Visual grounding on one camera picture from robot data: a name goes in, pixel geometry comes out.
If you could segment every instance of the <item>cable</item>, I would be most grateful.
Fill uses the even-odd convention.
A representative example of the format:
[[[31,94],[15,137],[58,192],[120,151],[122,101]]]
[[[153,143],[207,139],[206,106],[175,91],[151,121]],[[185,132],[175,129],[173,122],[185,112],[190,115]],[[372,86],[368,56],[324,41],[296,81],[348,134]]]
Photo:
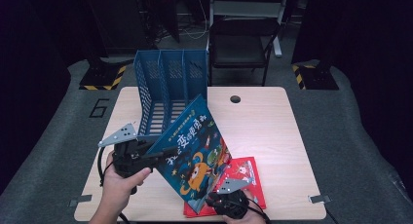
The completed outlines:
[[[99,155],[97,156],[97,171],[99,172],[99,177],[100,177],[100,187],[103,186],[103,179],[104,179],[104,174],[102,171],[102,155],[105,147],[101,147],[99,150]]]
[[[192,39],[200,39],[201,37],[203,37],[207,33],[207,16],[206,16],[206,12],[204,11],[204,7],[203,7],[203,4],[202,4],[201,0],[198,0],[198,1],[200,2],[201,10],[203,10],[204,20],[205,20],[206,26],[205,26],[204,32],[202,32],[201,36],[198,36],[198,37],[191,36],[189,34],[189,32],[184,29],[183,31],[185,31],[186,34]]]
[[[327,211],[327,213],[331,217],[331,219],[333,219],[334,223],[338,224],[338,221],[334,218],[334,216],[331,214],[331,212],[327,208],[325,208],[325,210]]]
[[[271,224],[271,220],[270,220],[270,218],[267,216],[267,214],[264,212],[264,210],[261,208],[261,206],[260,206],[260,205],[258,205],[258,203],[257,203],[257,202],[255,202],[255,201],[253,201],[252,199],[248,199],[248,200],[249,200],[249,201],[251,201],[251,202],[253,202],[255,205],[257,205],[261,211],[259,211],[259,210],[255,209],[255,208],[253,208],[253,207],[250,207],[250,206],[247,206],[246,208],[248,208],[249,210],[254,211],[254,212],[258,213],[260,216],[262,216],[262,218],[264,218],[264,220],[265,220],[265,223],[267,223],[267,224]],[[231,205],[236,205],[236,206],[240,206],[240,207],[245,208],[245,206],[244,206],[244,205],[240,205],[240,204],[235,203],[235,202],[226,201],[226,203],[231,204]]]
[[[128,218],[125,216],[124,213],[119,213],[119,217],[126,223],[126,224],[131,224]]]
[[[110,163],[105,169],[104,169],[104,172],[103,172],[103,177],[101,177],[100,178],[100,187],[102,187],[103,186],[103,181],[104,181],[104,174],[106,173],[106,170],[110,167],[110,166],[112,166],[112,164],[113,164],[113,162],[112,163]]]

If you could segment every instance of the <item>blue plastic basket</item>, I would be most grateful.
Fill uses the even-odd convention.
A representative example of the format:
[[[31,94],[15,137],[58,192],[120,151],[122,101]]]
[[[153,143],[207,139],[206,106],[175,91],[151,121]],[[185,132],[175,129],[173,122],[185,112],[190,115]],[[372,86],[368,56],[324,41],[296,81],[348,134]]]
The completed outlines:
[[[206,50],[137,51],[142,119],[138,134],[161,134],[198,94],[207,99]]]

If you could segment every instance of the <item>hazard stripe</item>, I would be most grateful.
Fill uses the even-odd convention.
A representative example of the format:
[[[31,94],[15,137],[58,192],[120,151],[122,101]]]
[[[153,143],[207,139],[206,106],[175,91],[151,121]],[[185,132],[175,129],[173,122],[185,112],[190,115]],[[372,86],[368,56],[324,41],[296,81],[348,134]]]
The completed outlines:
[[[109,91],[109,90],[116,90],[118,87],[119,83],[121,83],[122,76],[125,73],[125,70],[127,69],[126,66],[123,66],[119,69],[118,74],[116,75],[115,80],[113,81],[112,85],[110,86],[80,86],[79,90],[90,90],[90,91]]]
[[[313,65],[304,65],[307,68],[315,68]],[[306,90],[306,86],[304,84],[303,78],[300,74],[300,69],[298,69],[298,65],[292,65],[292,70],[294,71],[295,78],[297,79],[298,87],[300,90]]]

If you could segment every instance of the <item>table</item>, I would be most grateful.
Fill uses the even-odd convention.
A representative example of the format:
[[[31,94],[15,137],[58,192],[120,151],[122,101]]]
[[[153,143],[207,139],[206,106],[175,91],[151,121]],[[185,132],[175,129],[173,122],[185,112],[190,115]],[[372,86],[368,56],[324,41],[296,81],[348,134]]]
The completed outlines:
[[[230,98],[237,95],[239,103]],[[308,196],[319,195],[310,161],[283,88],[208,87],[207,106],[234,158],[255,158],[267,208],[272,220],[323,219],[324,205],[312,204]],[[120,91],[103,138],[126,123],[138,129],[141,117],[137,87]],[[103,153],[103,164],[113,145]],[[75,219],[89,221],[101,198],[97,154],[82,195],[89,202],[78,203]],[[131,196],[123,213],[130,221],[222,221],[221,216],[186,218],[183,201],[162,176],[154,172]]]

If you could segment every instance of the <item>chair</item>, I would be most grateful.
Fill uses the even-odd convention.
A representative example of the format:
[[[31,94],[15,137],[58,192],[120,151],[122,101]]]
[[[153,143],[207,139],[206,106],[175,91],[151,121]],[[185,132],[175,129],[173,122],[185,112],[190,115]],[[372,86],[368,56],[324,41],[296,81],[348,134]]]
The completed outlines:
[[[214,68],[249,68],[251,72],[263,68],[261,86],[265,86],[273,41],[279,30],[277,19],[270,18],[215,21],[209,30],[209,85],[213,84]]]

